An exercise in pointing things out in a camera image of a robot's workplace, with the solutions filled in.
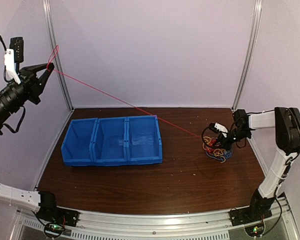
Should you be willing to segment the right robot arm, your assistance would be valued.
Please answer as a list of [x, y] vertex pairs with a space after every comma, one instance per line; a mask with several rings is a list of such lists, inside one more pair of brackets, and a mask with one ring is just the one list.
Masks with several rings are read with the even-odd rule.
[[293, 162], [300, 154], [300, 111], [296, 107], [275, 107], [263, 112], [246, 112], [238, 109], [233, 114], [230, 128], [212, 122], [207, 129], [217, 134], [213, 143], [204, 146], [226, 151], [234, 143], [250, 139], [252, 132], [259, 129], [275, 129], [276, 153], [274, 160], [263, 182], [255, 190], [246, 216], [249, 220], [258, 220], [276, 199], [277, 191], [286, 180]]

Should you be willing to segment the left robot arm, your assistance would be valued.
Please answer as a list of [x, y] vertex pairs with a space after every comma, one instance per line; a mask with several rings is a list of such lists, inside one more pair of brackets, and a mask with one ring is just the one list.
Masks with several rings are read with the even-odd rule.
[[[0, 136], [3, 135], [3, 127], [13, 134], [19, 131], [26, 114], [25, 111], [22, 113], [16, 129], [12, 129], [6, 120], [20, 108], [24, 108], [26, 101], [35, 105], [40, 103], [40, 95], [54, 68], [53, 63], [23, 67], [17, 75], [20, 83], [10, 82], [0, 91]], [[35, 213], [42, 211], [43, 215], [51, 222], [57, 222], [62, 218], [62, 211], [57, 207], [56, 197], [49, 191], [26, 191], [0, 183], [0, 201], [23, 207]]]

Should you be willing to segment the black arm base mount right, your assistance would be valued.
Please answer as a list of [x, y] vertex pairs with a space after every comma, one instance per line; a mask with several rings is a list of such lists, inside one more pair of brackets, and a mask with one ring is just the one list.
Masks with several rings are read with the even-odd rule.
[[269, 218], [272, 216], [270, 210], [266, 210], [262, 213], [252, 212], [250, 207], [244, 208], [232, 208], [229, 212], [229, 218], [232, 226], [246, 225], [253, 222], [261, 221], [262, 218]]

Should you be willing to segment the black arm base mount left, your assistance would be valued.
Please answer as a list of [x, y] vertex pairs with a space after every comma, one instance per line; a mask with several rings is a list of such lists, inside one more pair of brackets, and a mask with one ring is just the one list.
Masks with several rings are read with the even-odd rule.
[[56, 207], [54, 209], [40, 208], [36, 216], [44, 221], [57, 223], [69, 227], [76, 227], [79, 219], [79, 212], [66, 208]]

